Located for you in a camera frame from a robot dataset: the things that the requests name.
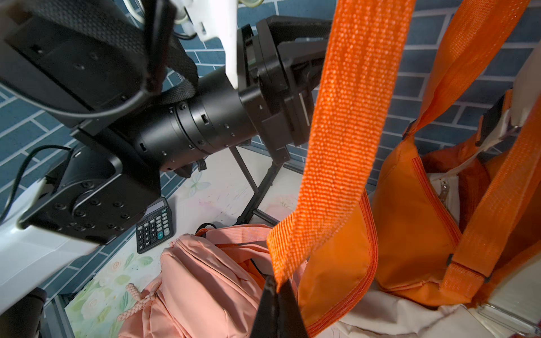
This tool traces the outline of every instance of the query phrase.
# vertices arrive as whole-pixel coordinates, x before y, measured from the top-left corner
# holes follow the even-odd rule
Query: orange webbing handle
[[[332,237],[372,170],[414,0],[339,0],[294,213],[269,234],[278,288]]]
[[[434,121],[466,91],[500,50],[530,0],[464,0],[441,40],[421,114],[409,135]]]
[[[462,235],[441,288],[470,300],[489,277],[541,181],[541,96]]]

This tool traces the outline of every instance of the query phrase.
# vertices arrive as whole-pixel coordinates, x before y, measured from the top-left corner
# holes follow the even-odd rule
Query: black metal bracket
[[[240,156],[237,148],[231,147],[229,149],[231,150],[233,157],[235,157],[237,164],[242,170],[242,173],[246,177],[246,180],[248,181],[248,183],[252,187],[252,190],[254,191],[254,196],[252,196],[252,198],[248,202],[248,205],[244,208],[244,211],[242,212],[242,214],[239,216],[239,218],[237,218],[237,222],[235,223],[235,225],[237,226],[240,224],[248,224],[254,215],[260,217],[261,219],[268,222],[272,226],[277,225],[279,223],[277,219],[259,210],[258,207],[261,204],[261,201],[263,201],[263,198],[265,197],[265,195],[267,194],[267,191],[272,186],[274,179],[276,178],[276,176],[278,175],[278,172],[282,168],[282,164],[275,164],[273,162],[270,168],[268,169],[267,174],[263,178],[263,181],[261,181],[261,184],[257,186],[255,184],[254,179],[252,178],[252,175],[248,171],[248,168],[246,167],[244,160]]]

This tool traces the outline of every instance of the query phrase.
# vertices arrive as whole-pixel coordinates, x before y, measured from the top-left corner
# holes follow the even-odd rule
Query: zipper
[[[357,284],[349,295],[347,295],[346,298],[336,304],[331,310],[323,315],[323,317],[318,319],[318,321],[306,328],[308,331],[308,336],[310,337],[313,337],[323,331],[327,326],[342,318],[355,305],[357,305],[359,300],[366,294],[366,291],[374,280],[375,270],[378,266],[378,238],[375,231],[374,218],[372,217],[372,209],[370,208],[370,202],[368,201],[366,191],[364,191],[361,196],[359,206],[361,207],[362,215],[366,223],[368,242],[370,244],[370,265],[368,266],[365,277],[359,284]]]
[[[439,200],[445,205],[447,201],[447,196],[449,195],[449,183],[447,181],[442,181],[440,183],[440,194],[438,196]]]
[[[428,177],[426,177],[425,167],[423,167],[423,162],[421,161],[421,158],[417,156],[411,161],[413,163],[413,168],[415,169],[417,179],[421,183],[421,186],[423,187],[423,190],[425,191],[428,200],[432,204],[432,207],[436,211],[438,218],[445,226],[445,230],[449,234],[451,243],[454,247],[456,247],[460,242],[461,233],[458,229],[456,222],[453,219],[453,216],[449,214],[447,208],[445,208],[440,198],[436,195],[436,192],[434,191],[432,184],[428,180]]]

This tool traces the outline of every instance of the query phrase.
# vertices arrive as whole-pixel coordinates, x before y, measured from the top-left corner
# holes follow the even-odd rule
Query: printed flower
[[[85,320],[94,319],[103,310],[105,295],[103,292],[95,291],[81,307],[81,314]]]
[[[124,262],[124,257],[115,257],[114,261],[110,261],[103,269],[100,270],[95,279],[98,281],[101,287],[111,285],[115,277],[120,273],[120,271],[122,271]]]

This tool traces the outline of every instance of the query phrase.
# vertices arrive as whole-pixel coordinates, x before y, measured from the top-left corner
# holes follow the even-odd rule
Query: pink backpack
[[[182,235],[161,255],[161,274],[118,319],[119,337],[246,337],[252,330],[272,264],[265,241],[271,228],[248,224]],[[292,281],[300,280],[303,266]]]

